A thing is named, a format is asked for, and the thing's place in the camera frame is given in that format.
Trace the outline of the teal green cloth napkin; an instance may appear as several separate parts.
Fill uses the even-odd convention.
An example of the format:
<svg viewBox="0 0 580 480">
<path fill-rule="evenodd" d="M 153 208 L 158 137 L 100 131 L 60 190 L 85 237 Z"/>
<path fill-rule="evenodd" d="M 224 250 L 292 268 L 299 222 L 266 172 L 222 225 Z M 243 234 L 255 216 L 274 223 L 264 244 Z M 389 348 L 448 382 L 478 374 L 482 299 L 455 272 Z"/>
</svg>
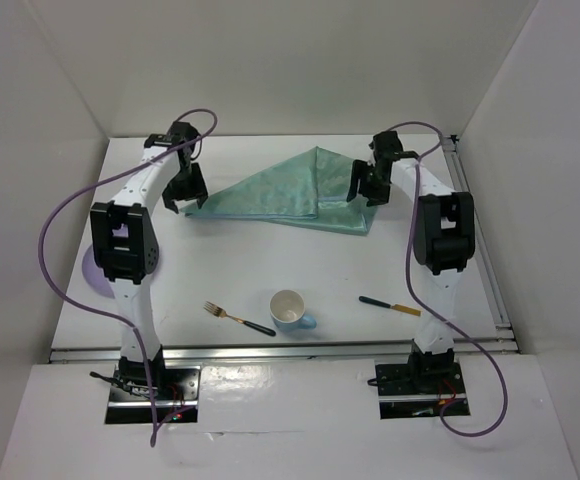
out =
<svg viewBox="0 0 580 480">
<path fill-rule="evenodd" d="M 346 200 L 352 166 L 351 158 L 314 147 L 180 212 L 190 218 L 256 220 L 365 236 L 378 208 L 362 196 Z"/>
</svg>

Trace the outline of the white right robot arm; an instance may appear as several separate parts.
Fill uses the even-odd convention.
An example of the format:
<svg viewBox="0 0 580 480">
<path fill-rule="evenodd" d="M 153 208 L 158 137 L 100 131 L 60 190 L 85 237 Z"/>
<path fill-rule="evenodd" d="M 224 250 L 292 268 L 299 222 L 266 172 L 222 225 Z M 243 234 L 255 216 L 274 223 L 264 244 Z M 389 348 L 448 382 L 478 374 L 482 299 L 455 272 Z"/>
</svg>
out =
<svg viewBox="0 0 580 480">
<path fill-rule="evenodd" d="M 454 363 L 456 290 L 476 249 L 474 200 L 444 184 L 413 152 L 352 163 L 347 200 L 361 195 L 369 206 L 387 203 L 393 186 L 413 203 L 406 247 L 406 286 L 423 310 L 408 359 L 406 379 L 430 391 Z"/>
</svg>

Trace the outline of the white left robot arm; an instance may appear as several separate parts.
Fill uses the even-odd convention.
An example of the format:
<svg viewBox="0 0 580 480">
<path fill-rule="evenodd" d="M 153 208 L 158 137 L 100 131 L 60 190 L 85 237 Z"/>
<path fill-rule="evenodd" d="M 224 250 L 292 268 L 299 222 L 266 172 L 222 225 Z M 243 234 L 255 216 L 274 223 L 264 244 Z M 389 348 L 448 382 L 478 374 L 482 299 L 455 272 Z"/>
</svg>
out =
<svg viewBox="0 0 580 480">
<path fill-rule="evenodd" d="M 193 158 L 200 139 L 185 122 L 174 123 L 166 134 L 150 135 L 144 142 L 143 169 L 110 201 L 96 202 L 90 210 L 94 261 L 111 287 L 119 315 L 133 324 L 122 334 L 119 375 L 146 399 L 163 394 L 168 377 L 151 306 L 151 275 L 160 260 L 151 214 L 158 202 L 176 213 L 179 201 L 200 207 L 207 200 Z"/>
</svg>

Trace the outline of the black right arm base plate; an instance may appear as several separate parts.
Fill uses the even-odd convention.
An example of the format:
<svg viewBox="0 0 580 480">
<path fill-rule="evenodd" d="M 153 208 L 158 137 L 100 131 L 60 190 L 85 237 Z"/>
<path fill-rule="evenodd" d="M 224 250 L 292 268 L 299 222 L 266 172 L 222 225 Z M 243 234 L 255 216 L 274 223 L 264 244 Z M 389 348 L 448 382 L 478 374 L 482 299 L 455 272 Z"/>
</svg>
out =
<svg viewBox="0 0 580 480">
<path fill-rule="evenodd" d="M 378 394 L 382 420 L 469 416 L 470 407 L 460 365 L 449 373 L 413 380 L 406 364 L 377 364 L 375 376 L 367 381 Z"/>
</svg>

